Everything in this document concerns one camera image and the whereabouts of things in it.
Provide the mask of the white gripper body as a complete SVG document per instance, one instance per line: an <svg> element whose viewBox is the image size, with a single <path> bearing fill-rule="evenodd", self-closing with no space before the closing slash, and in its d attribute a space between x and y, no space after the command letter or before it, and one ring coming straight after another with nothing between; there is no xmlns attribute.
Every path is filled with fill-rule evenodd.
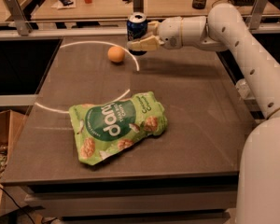
<svg viewBox="0 0 280 224"><path fill-rule="evenodd" d="M181 24L181 17L168 18L159 24L158 36L164 48L180 49L182 47Z"/></svg>

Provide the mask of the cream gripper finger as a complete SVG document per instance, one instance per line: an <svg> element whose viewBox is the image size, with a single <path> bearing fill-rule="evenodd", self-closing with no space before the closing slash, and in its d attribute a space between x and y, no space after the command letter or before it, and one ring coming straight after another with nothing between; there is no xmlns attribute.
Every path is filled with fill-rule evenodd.
<svg viewBox="0 0 280 224"><path fill-rule="evenodd" d="M150 21L147 24L147 33L151 35L156 35L158 33L158 27L159 27L158 21Z"/></svg>
<svg viewBox="0 0 280 224"><path fill-rule="evenodd" d="M132 51L153 51L164 44L157 35L151 35L139 40L129 41L127 48Z"/></svg>

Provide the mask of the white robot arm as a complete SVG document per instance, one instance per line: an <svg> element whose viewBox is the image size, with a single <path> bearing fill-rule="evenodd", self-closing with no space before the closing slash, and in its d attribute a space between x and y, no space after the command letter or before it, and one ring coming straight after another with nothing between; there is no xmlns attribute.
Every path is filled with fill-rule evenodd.
<svg viewBox="0 0 280 224"><path fill-rule="evenodd" d="M280 64L252 36L238 9L221 3L206 17L152 21L127 46L132 51L193 46L231 52L265 118L245 141L235 223L280 224Z"/></svg>

